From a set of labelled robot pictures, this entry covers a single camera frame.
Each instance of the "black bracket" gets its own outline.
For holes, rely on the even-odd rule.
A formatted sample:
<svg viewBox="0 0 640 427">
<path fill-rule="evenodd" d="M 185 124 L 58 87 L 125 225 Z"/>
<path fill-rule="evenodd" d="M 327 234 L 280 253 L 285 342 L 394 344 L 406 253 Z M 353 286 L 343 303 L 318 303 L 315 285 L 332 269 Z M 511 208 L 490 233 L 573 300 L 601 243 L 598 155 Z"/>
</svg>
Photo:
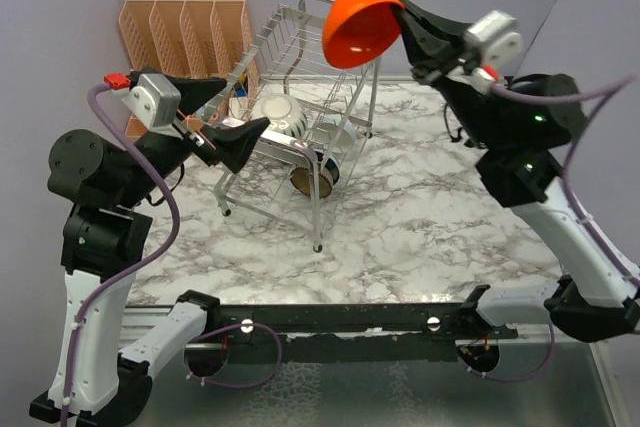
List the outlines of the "black bracket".
<svg viewBox="0 0 640 427">
<path fill-rule="evenodd" d="M 64 226 L 62 265 L 105 280 L 142 258 L 151 217 L 74 205 Z"/>
<path fill-rule="evenodd" d="M 128 153 L 98 134 L 71 130 L 51 147 L 47 188 L 73 203 L 109 209 L 120 203 L 132 165 Z"/>
<path fill-rule="evenodd" d="M 220 309 L 220 299 L 211 295 L 203 294 L 195 290 L 187 290 L 176 300 L 177 303 L 186 302 L 197 305 L 207 313 L 207 322 L 204 332 L 211 332 L 222 327 L 222 314 Z"/>
<path fill-rule="evenodd" d="M 188 133 L 184 141 L 206 165 L 222 162 L 237 174 L 245 166 L 262 133 L 269 127 L 269 119 L 250 120 L 238 127 L 225 129 L 203 125 L 199 133 Z"/>
<path fill-rule="evenodd" d="M 409 0 L 400 1 L 404 8 L 392 6 L 392 11 L 414 78 L 421 82 L 435 70 L 448 73 L 465 55 L 463 34 L 471 24 L 437 16 Z"/>
<path fill-rule="evenodd" d="M 148 362 L 131 362 L 118 358 L 118 392 L 99 412 L 80 412 L 77 427 L 125 427 L 142 413 L 153 381 L 147 375 Z M 29 416 L 48 424 L 60 422 L 60 409 L 49 399 L 49 392 L 39 395 L 29 407 Z"/>
<path fill-rule="evenodd" d="M 634 331 L 640 321 L 640 306 L 627 299 L 623 307 L 589 305 L 568 275 L 558 282 L 558 290 L 544 303 L 553 325 L 581 342 L 599 342 Z"/>
<path fill-rule="evenodd" d="M 476 164 L 480 180 L 504 208 L 545 202 L 549 184 L 562 167 L 549 152 L 488 150 Z"/>
</svg>

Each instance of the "white marble countertop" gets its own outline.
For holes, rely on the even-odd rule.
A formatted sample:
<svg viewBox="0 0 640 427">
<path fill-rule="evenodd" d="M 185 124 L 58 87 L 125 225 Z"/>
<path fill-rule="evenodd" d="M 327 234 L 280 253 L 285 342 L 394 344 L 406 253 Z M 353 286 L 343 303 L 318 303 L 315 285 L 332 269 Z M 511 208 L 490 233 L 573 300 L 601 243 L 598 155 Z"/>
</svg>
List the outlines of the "white marble countertop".
<svg viewBox="0 0 640 427">
<path fill-rule="evenodd" d="M 322 253 L 305 234 L 245 209 L 223 217 L 212 193 L 220 169 L 190 159 L 175 191 L 179 238 L 138 274 L 130 302 L 172 304 L 188 289 L 226 303 L 449 301 L 477 284 L 557 278 L 549 249 L 484 190 L 473 167 L 482 152 L 449 141 L 442 104 L 415 84 L 379 87 L 374 137 L 341 187 Z M 148 252 L 170 216 L 166 204 L 139 210 L 154 217 Z"/>
</svg>

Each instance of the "metal wire rack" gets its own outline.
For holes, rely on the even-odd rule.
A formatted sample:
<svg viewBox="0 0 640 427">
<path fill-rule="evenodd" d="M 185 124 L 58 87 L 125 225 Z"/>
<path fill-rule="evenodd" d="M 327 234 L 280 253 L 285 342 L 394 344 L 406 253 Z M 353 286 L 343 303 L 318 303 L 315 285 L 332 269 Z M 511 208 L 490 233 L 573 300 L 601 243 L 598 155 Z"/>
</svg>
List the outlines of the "metal wire rack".
<svg viewBox="0 0 640 427">
<path fill-rule="evenodd" d="M 331 3 L 333 0 L 319 0 Z M 358 159 L 371 137 L 380 59 L 354 71 L 331 67 L 322 53 L 324 19 L 306 11 L 306 0 L 298 9 L 280 5 L 242 60 L 229 75 L 226 88 L 201 112 L 209 118 L 234 94 L 234 86 L 251 65 L 260 71 L 260 84 L 250 91 L 244 111 L 232 111 L 217 120 L 228 127 L 245 122 L 255 102 L 263 96 L 284 93 L 295 97 L 310 118 L 310 128 L 295 139 L 267 130 L 258 142 L 252 161 L 238 175 L 225 171 L 214 188 L 223 215 L 229 215 L 229 203 L 262 214 L 302 230 L 313 240 L 316 252 L 322 250 L 324 232 L 331 225 L 341 193 L 348 188 Z M 359 102 L 365 85 L 371 87 L 368 102 Z M 326 115 L 339 115 L 336 134 L 328 145 L 315 142 Z M 339 153 L 336 144 L 349 121 L 357 130 L 354 147 Z M 317 152 L 322 153 L 322 160 Z M 320 173 L 329 159 L 338 165 L 340 180 L 334 193 L 320 198 Z M 310 195 L 305 197 L 289 182 L 296 167 L 309 172 Z"/>
</svg>

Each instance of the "purple cable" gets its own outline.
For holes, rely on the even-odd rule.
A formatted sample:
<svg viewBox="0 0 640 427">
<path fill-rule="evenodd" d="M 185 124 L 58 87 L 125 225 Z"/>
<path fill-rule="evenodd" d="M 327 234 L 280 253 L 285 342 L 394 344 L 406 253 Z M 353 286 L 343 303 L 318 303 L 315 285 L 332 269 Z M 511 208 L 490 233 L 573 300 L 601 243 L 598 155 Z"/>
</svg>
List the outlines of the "purple cable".
<svg viewBox="0 0 640 427">
<path fill-rule="evenodd" d="M 615 268 L 631 282 L 635 287 L 640 288 L 640 279 L 633 277 L 629 269 L 627 269 L 624 264 L 620 261 L 616 253 L 609 247 L 604 238 L 600 235 L 600 233 L 591 225 L 585 211 L 580 206 L 578 199 L 573 193 L 573 189 L 571 189 L 571 182 L 569 178 L 569 167 L 573 162 L 573 157 L 580 144 L 580 141 L 584 137 L 585 132 L 592 124 L 595 117 L 600 113 L 602 108 L 606 105 L 607 102 L 613 97 L 615 94 L 620 92 L 624 87 L 626 87 L 631 82 L 638 79 L 637 75 L 629 75 L 626 76 L 617 82 L 614 82 L 610 85 L 602 87 L 600 89 L 594 90 L 592 92 L 584 93 L 584 94 L 574 94 L 574 95 L 563 95 L 558 97 L 537 97 L 533 95 L 525 95 L 519 94 L 517 92 L 512 92 L 507 90 L 505 87 L 493 84 L 491 87 L 491 91 L 504 97 L 509 100 L 513 100 L 515 102 L 521 102 L 532 105 L 561 105 L 561 104 L 570 104 L 574 102 L 584 102 L 587 100 L 592 100 L 598 97 L 602 97 L 602 99 L 598 102 L 598 104 L 593 109 L 593 112 L 589 114 L 587 117 L 587 122 L 580 134 L 578 134 L 577 138 L 573 141 L 571 146 L 569 147 L 569 152 L 567 154 L 567 158 L 565 160 L 563 172 L 562 172 L 562 189 L 564 190 L 565 195 L 567 196 L 567 200 L 569 201 L 569 205 L 573 209 L 573 211 L 578 216 L 578 219 L 584 225 L 584 228 L 589 232 L 589 235 L 594 240 L 594 242 L 600 247 L 600 249 L 604 252 L 607 258 L 611 261 L 611 263 L 615 266 Z"/>
<path fill-rule="evenodd" d="M 176 199 L 173 197 L 173 193 L 171 189 L 167 186 L 166 182 L 162 178 L 162 176 L 158 173 L 158 171 L 151 165 L 151 163 L 147 160 L 147 158 L 138 150 L 138 148 L 131 142 L 127 137 L 120 132 L 118 126 L 113 123 L 113 121 L 109 118 L 109 116 L 105 113 L 105 111 L 100 107 L 98 103 L 97 96 L 102 92 L 106 92 L 111 90 L 109 85 L 106 83 L 96 85 L 87 93 L 87 102 L 89 103 L 89 107 L 93 110 L 93 113 L 98 117 L 98 119 L 104 124 L 104 126 L 111 132 L 111 134 L 118 140 L 118 142 L 131 154 L 140 167 L 144 169 L 144 171 L 151 177 L 153 182 L 158 186 L 162 195 L 164 195 L 167 204 L 169 205 L 169 210 L 171 211 L 171 232 L 169 236 L 164 241 L 164 243 L 158 247 L 157 250 L 152 252 L 150 255 L 145 257 L 144 259 L 136 262 L 131 267 L 123 270 L 119 274 L 111 277 L 105 283 L 101 284 L 96 290 L 91 292 L 89 296 L 85 299 L 83 304 L 78 309 L 78 313 L 75 316 L 75 322 L 78 324 L 78 328 L 71 331 L 71 335 L 69 337 L 69 349 L 67 351 L 67 363 L 66 363 L 66 372 L 64 376 L 64 386 L 62 389 L 63 398 L 70 398 L 71 391 L 73 388 L 73 374 L 75 369 L 75 360 L 78 349 L 78 336 L 80 334 L 80 329 L 82 328 L 85 319 L 84 316 L 87 311 L 91 308 L 91 305 L 96 301 L 96 299 L 109 287 L 111 287 L 116 282 L 128 277 L 129 275 L 135 273 L 140 270 L 145 265 L 153 262 L 162 254 L 164 254 L 171 244 L 176 240 L 178 236 L 178 231 L 180 230 L 180 211 L 178 210 L 178 204 L 176 203 Z M 67 427 L 67 420 L 69 418 L 69 405 L 62 404 L 62 408 L 60 409 L 60 427 Z"/>
<path fill-rule="evenodd" d="M 551 341 L 549 343 L 549 352 L 547 353 L 547 358 L 544 359 L 544 362 L 542 362 L 542 364 L 540 364 L 540 366 L 536 370 L 528 373 L 527 375 L 523 375 L 522 377 L 512 377 L 509 379 L 504 379 L 502 377 L 494 377 L 493 375 L 487 374 L 486 372 L 479 372 L 475 369 L 472 369 L 465 363 L 464 360 L 462 360 L 462 357 L 460 357 L 459 355 L 458 355 L 458 360 L 467 367 L 467 371 L 469 373 L 477 377 L 482 377 L 483 379 L 486 379 L 486 380 L 492 380 L 493 382 L 501 382 L 503 384 L 511 384 L 514 382 L 524 382 L 524 381 L 533 379 L 535 376 L 537 376 L 543 370 L 549 367 L 549 364 L 551 364 L 551 359 L 553 359 L 553 354 L 556 351 L 556 333 L 553 331 L 553 325 L 549 325 L 549 335 L 551 337 Z"/>
<path fill-rule="evenodd" d="M 276 346 L 278 347 L 278 358 L 276 359 L 276 363 L 273 366 L 273 369 L 271 370 L 269 375 L 267 375 L 262 380 L 257 380 L 255 382 L 251 382 L 249 384 L 232 384 L 232 383 L 228 383 L 228 382 L 221 382 L 219 380 L 211 380 L 211 379 L 208 379 L 206 377 L 198 377 L 196 375 L 193 375 L 193 372 L 191 371 L 191 367 L 189 366 L 189 361 L 185 357 L 184 366 L 187 369 L 187 372 L 189 372 L 189 376 L 187 378 L 194 377 L 195 379 L 198 379 L 201 383 L 206 383 L 206 384 L 209 384 L 209 385 L 216 385 L 218 387 L 225 387 L 227 389 L 237 389 L 237 390 L 253 389 L 254 387 L 260 387 L 261 385 L 264 385 L 267 382 L 269 382 L 271 379 L 273 379 L 276 376 L 276 374 L 278 373 L 278 370 L 280 370 L 280 366 L 282 365 L 282 342 L 280 342 L 280 338 L 278 337 L 278 334 L 276 333 L 276 331 L 273 330 L 268 325 L 264 325 L 264 324 L 249 324 L 249 325 L 234 324 L 234 325 L 228 325 L 226 327 L 222 327 L 220 329 L 216 329 L 216 330 L 213 330 L 211 332 L 207 332 L 206 334 L 201 335 L 199 337 L 196 337 L 193 340 L 194 341 L 205 340 L 205 339 L 208 339 L 208 338 L 211 338 L 211 337 L 215 337 L 216 335 L 224 334 L 225 332 L 229 332 L 230 330 L 235 330 L 235 329 L 239 329 L 239 328 L 242 328 L 242 327 L 248 327 L 248 326 L 258 327 L 259 329 L 264 329 L 267 332 L 269 332 L 273 336 L 273 338 L 276 340 Z"/>
</svg>

